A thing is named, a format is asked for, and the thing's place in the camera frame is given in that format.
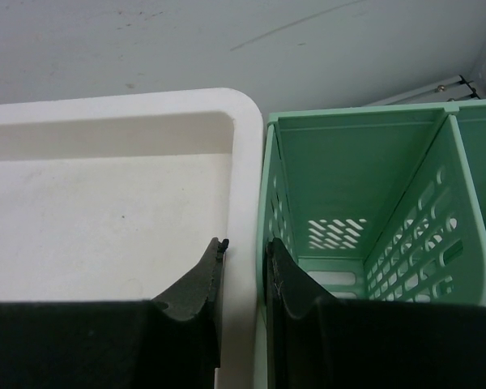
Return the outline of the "white three-drawer storage box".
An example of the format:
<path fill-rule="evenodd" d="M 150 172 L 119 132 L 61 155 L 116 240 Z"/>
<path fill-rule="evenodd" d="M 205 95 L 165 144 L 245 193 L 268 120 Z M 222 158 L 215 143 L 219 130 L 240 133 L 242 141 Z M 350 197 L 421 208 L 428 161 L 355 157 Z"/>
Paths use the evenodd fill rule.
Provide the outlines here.
<path fill-rule="evenodd" d="M 0 301 L 154 297 L 228 239 L 216 385 L 251 388 L 262 149 L 229 88 L 0 105 Z"/>

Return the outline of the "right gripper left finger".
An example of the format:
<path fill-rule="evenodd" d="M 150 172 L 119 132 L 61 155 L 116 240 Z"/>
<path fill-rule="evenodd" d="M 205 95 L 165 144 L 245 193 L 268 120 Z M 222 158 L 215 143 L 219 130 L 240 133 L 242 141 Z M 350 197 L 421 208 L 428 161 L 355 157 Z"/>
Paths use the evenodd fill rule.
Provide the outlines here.
<path fill-rule="evenodd" d="M 198 263 L 152 300 L 158 325 L 156 381 L 162 387 L 215 386 L 228 245 L 228 239 L 212 238 Z"/>

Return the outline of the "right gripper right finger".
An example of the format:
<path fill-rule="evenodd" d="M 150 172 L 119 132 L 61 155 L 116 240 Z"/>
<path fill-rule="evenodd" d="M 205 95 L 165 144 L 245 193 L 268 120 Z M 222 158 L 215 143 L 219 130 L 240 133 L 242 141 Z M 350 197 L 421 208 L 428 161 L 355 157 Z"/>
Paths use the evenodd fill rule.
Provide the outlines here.
<path fill-rule="evenodd" d="M 275 237 L 266 247 L 269 388 L 339 388 L 338 300 Z"/>

